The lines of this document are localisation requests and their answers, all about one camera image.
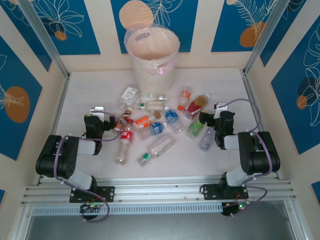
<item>white table surface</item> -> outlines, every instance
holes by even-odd
[[[95,106],[104,106],[106,112],[121,115],[122,111],[117,107],[118,97],[126,85],[134,82],[130,70],[72,73],[56,134],[81,136],[86,131],[84,115]],[[191,99],[201,94],[210,94],[208,105],[204,109],[208,113],[215,112],[214,104],[217,102],[227,103],[237,98],[248,98],[238,68],[177,69],[174,85],[168,93],[169,107],[177,108],[182,86],[192,87]],[[228,110],[235,112],[234,133],[252,129],[256,125],[248,102],[235,102],[228,106]],[[177,113],[187,129],[192,121],[181,112]],[[144,111],[136,110],[132,118],[136,120],[145,114]],[[205,126],[195,140],[187,137],[186,131],[174,134],[169,127],[166,128],[164,132],[173,135],[175,145],[143,167],[137,159],[161,135],[152,136],[145,141],[140,140],[137,134],[134,135],[125,165],[115,162],[119,148],[119,139],[116,139],[103,142],[99,155],[78,155],[76,168],[96,178],[153,178],[221,175],[238,166],[238,150],[220,150],[215,143],[207,152],[198,149],[198,143],[207,128]],[[105,132],[103,138],[110,139],[114,136],[112,132]]]

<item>plastic bucket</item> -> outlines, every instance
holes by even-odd
[[[142,92],[166,94],[174,83],[180,42],[173,31],[159,24],[137,24],[124,36],[133,76]]]

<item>blue label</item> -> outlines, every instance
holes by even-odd
[[[156,135],[162,133],[164,130],[160,122],[155,122],[154,124],[151,124],[151,126],[154,128]]]
[[[178,114],[174,110],[170,110],[170,111],[167,111],[164,116],[166,121],[169,122],[170,119],[178,117]]]

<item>clear plastic bottle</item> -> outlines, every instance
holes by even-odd
[[[161,114],[157,111],[153,114],[146,115],[133,123],[134,129],[138,131],[146,128],[155,123],[159,118],[161,118]]]
[[[142,155],[138,159],[141,166],[144,166],[150,159],[160,157],[165,151],[167,151],[173,144],[175,139],[169,133],[165,133],[163,137],[158,139],[154,144],[149,147],[149,151]]]
[[[181,91],[181,96],[178,101],[178,110],[183,111],[185,106],[187,105],[191,96],[191,88],[188,86],[184,86]]]
[[[169,96],[168,95],[161,95],[161,94],[156,94],[152,92],[142,92],[140,96],[140,100],[142,103],[145,103],[147,101],[163,101],[166,102],[168,101]]]
[[[195,139],[203,127],[204,127],[204,124],[202,124],[199,121],[199,118],[197,117],[189,126],[186,134],[189,138]]]
[[[146,140],[152,135],[158,135],[164,131],[164,129],[168,126],[166,122],[155,122],[151,124],[149,127],[145,127],[142,130],[138,131],[138,135],[141,140]]]
[[[198,96],[184,110],[187,119],[194,119],[198,113],[207,105],[210,95],[208,93]]]
[[[111,131],[117,134],[120,130],[122,131],[125,129],[125,126],[127,125],[128,119],[130,118],[130,115],[132,114],[134,110],[131,107],[128,107],[127,110],[118,118],[121,122],[116,122],[114,129]]]
[[[141,91],[138,86],[133,84],[128,85],[128,87],[118,99],[119,109],[125,111],[128,107],[132,107],[141,95],[140,92]]]
[[[132,119],[128,120],[128,124],[125,126],[120,137],[120,147],[117,153],[115,161],[121,165],[125,164],[128,160],[128,150],[134,138]]]
[[[155,112],[162,113],[164,111],[165,102],[164,101],[139,101],[136,106],[138,110],[144,109],[147,113],[154,114]]]
[[[214,130],[214,128],[209,127],[199,143],[199,148],[202,151],[208,151],[211,144],[215,141],[215,135],[216,135],[216,131]]]
[[[176,134],[181,133],[185,129],[185,126],[179,119],[179,116],[176,113],[176,111],[170,109],[170,107],[168,106],[164,107],[164,111],[166,122],[170,124],[171,128]]]

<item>green bottle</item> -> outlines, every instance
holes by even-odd
[[[204,127],[204,124],[202,124],[199,121],[199,117],[197,117],[193,123],[189,126],[186,134],[189,136],[189,138],[194,139],[198,136],[200,133],[201,129]]]

